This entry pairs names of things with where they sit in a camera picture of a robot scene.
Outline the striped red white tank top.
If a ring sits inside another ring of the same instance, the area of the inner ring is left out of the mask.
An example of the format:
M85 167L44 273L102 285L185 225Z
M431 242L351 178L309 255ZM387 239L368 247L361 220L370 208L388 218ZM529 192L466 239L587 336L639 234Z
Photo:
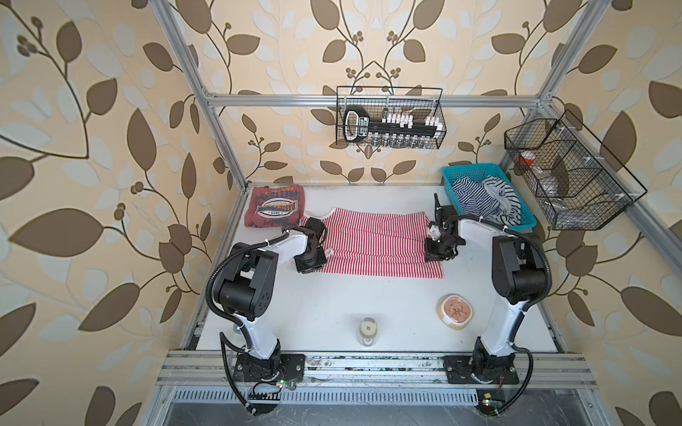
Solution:
M379 214L334 208L320 218L330 257L322 273L409 279L443 278L439 262L427 262L429 220L424 212Z

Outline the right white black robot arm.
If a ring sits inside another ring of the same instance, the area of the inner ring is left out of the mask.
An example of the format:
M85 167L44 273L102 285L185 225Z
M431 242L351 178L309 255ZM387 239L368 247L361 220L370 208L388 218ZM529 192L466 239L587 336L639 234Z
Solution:
M491 282L497 293L488 325L469 355L447 355L443 367L450 384L520 387L506 401L482 395L476 406L486 417L500 417L520 398L534 372L532 351L516 343L530 308L552 288L552 273L541 241L531 234L472 214L459 214L434 195L431 235L424 241L426 262L452 260L458 248L473 242L491 254Z

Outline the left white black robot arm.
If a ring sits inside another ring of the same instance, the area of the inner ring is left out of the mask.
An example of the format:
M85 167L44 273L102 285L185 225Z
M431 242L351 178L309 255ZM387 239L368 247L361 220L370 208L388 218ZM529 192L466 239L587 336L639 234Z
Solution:
M206 305L220 319L236 326L245 344L220 333L222 351L236 353L236 372L247 383L300 381L305 356L283 355L279 339L260 318L274 295L278 266L292 261L299 274L316 273L327 264L323 243L327 227L316 218L284 229L282 235L256 244L237 243L211 274Z

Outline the navy white striped tank top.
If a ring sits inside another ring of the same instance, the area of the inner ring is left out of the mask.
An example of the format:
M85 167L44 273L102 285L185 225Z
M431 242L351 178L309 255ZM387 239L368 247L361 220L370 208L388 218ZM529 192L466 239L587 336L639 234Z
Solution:
M477 183L462 177L452 186L465 214L476 215L502 225L521 225L521 203L513 187L499 179L487 177Z

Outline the beige round container pink lid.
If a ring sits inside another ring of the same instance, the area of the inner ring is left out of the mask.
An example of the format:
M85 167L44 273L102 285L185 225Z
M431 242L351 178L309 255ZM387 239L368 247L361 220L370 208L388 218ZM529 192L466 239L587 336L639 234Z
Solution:
M470 304L457 294L443 296L436 308L439 319L454 330L464 329L473 317Z

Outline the teal plastic basket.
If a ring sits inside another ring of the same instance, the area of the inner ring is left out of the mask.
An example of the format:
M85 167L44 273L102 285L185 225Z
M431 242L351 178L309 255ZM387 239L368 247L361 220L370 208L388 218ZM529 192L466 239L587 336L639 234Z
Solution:
M472 179L472 181L479 183L483 181L483 179L486 179L486 177L497 177L499 179L502 179L503 181L505 181L506 183L510 184L513 187L513 189L516 192L516 195L518 195L518 197L520 198L521 203L522 219L521 225L507 227L513 231L523 231L527 229L532 229L533 227L536 226L536 219L534 215L530 212L529 207L527 206L527 204L525 204L522 197L518 194L517 190L512 185L511 180L508 179L506 175L504 175L504 172L497 165L483 163L451 166L442 170L442 177L444 180L444 188L447 196L449 197L449 200L455 207L456 212L464 215L470 214L464 213L459 204L458 199L456 198L456 195L454 194L452 186L456 180L464 177L469 177L469 179Z

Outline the small clear jar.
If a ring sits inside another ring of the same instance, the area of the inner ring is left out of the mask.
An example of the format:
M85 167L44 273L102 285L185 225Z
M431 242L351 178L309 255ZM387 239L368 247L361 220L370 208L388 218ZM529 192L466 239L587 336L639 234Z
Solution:
M358 339L361 345L371 347L375 343L378 335L378 323L373 318L361 320L358 329Z

